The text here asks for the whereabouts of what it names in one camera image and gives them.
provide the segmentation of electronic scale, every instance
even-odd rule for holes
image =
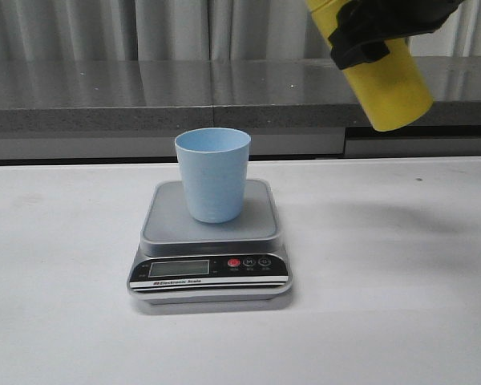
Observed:
[[[189,214],[181,181],[156,187],[128,291],[152,304],[270,299],[292,272],[269,184],[247,180],[239,217],[220,224]]]

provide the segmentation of scale display screen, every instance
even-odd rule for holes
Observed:
[[[148,276],[153,278],[197,274],[208,274],[208,260],[153,262]]]

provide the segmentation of gray countertop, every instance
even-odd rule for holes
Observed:
[[[417,58],[435,97],[418,126],[481,125],[481,57]],[[0,136],[369,125],[329,60],[0,62]]]

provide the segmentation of yellow plastic cup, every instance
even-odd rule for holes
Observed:
[[[349,0],[307,0],[324,40],[337,28],[337,13]],[[424,115],[433,97],[403,38],[386,40],[390,54],[374,63],[346,68],[347,78],[377,131],[406,126]]]

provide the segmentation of light blue plastic cup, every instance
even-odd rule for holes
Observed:
[[[198,221],[231,221],[242,211],[251,137],[233,128],[200,128],[175,138],[188,211]]]

